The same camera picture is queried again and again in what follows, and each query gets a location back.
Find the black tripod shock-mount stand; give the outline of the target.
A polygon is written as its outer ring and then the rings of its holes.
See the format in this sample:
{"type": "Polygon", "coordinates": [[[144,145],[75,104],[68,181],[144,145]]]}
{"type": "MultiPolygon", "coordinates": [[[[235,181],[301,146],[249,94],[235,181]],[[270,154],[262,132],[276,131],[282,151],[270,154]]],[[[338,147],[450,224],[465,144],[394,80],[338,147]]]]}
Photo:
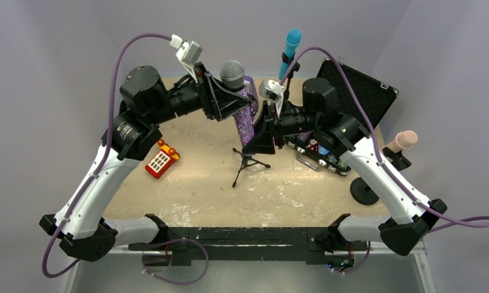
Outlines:
{"type": "MultiPolygon", "coordinates": [[[[244,89],[238,91],[237,93],[243,98],[245,98],[247,101],[251,102],[250,105],[242,108],[241,110],[233,114],[234,122],[236,124],[237,134],[239,136],[241,146],[245,147],[246,144],[248,144],[249,141],[251,141],[251,139],[254,138],[255,136],[253,122],[255,119],[255,114],[257,113],[258,110],[258,102],[254,96],[248,94],[244,89]]],[[[235,148],[233,148],[233,151],[241,156],[241,166],[237,171],[237,175],[232,184],[232,188],[236,187],[238,177],[241,171],[243,171],[245,168],[251,167],[256,164],[262,165],[265,168],[270,168],[269,164],[265,164],[263,162],[254,159],[252,154],[245,154],[241,151],[238,151],[235,148]]]]}

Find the pink microphone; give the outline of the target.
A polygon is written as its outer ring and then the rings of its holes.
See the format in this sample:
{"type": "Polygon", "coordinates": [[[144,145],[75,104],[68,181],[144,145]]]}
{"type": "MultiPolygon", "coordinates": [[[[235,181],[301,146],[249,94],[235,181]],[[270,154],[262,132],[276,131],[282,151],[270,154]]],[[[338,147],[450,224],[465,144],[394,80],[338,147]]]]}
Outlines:
{"type": "Polygon", "coordinates": [[[418,141],[418,135],[412,130],[399,132],[395,138],[389,142],[386,147],[393,153],[398,153],[403,150],[409,150],[418,141]]]}

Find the purple glitter microphone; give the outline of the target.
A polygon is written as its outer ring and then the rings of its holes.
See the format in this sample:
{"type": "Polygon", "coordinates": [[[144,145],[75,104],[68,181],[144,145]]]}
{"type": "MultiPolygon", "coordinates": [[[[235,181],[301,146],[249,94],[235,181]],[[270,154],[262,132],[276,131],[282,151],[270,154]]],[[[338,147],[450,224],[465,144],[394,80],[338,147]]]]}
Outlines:
{"type": "Polygon", "coordinates": [[[249,97],[245,85],[245,70],[236,60],[228,60],[220,67],[220,79],[224,86],[237,95],[237,111],[233,114],[241,146],[245,147],[255,136],[253,100],[249,97]]]}

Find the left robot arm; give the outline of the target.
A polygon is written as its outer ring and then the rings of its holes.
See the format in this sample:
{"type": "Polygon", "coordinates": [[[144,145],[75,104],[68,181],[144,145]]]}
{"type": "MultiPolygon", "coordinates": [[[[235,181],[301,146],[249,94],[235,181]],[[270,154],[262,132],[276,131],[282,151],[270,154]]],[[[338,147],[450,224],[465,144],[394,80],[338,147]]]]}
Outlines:
{"type": "Polygon", "coordinates": [[[119,114],[109,123],[98,154],[69,202],[44,215],[43,230],[59,239],[72,258],[94,262],[113,247],[167,240],[167,225],[153,214],[138,219],[105,219],[103,213],[122,182],[161,139],[161,123],[202,110],[221,121],[251,105],[197,63],[194,73],[168,89],[158,72],[145,65],[132,69],[120,87],[119,114]]]}

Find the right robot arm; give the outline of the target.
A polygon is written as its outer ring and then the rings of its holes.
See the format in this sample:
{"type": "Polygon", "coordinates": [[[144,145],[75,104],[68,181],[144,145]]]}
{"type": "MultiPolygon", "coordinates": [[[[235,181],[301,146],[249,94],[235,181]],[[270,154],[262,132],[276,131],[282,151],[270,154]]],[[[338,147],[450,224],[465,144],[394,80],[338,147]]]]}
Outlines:
{"type": "Polygon", "coordinates": [[[337,91],[326,79],[311,78],[303,83],[301,106],[285,101],[283,86],[274,80],[262,81],[259,94],[265,103],[245,153],[274,154],[286,136],[312,132],[319,144],[354,170],[389,210],[383,217],[340,216],[329,226],[331,245],[381,242],[406,256],[445,213],[442,200],[431,200],[415,190],[384,157],[372,131],[340,110],[337,91]]]}

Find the blue microphone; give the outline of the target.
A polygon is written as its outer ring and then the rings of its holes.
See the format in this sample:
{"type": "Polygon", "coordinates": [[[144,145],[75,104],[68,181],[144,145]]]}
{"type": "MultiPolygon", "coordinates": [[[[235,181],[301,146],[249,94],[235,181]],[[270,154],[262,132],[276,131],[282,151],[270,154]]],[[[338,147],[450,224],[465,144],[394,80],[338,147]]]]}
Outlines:
{"type": "Polygon", "coordinates": [[[285,38],[285,46],[281,57],[282,62],[278,73],[279,79],[283,79],[283,77],[285,76],[294,58],[295,51],[301,42],[301,39],[302,39],[302,33],[299,29],[291,29],[288,32],[285,38]]]}

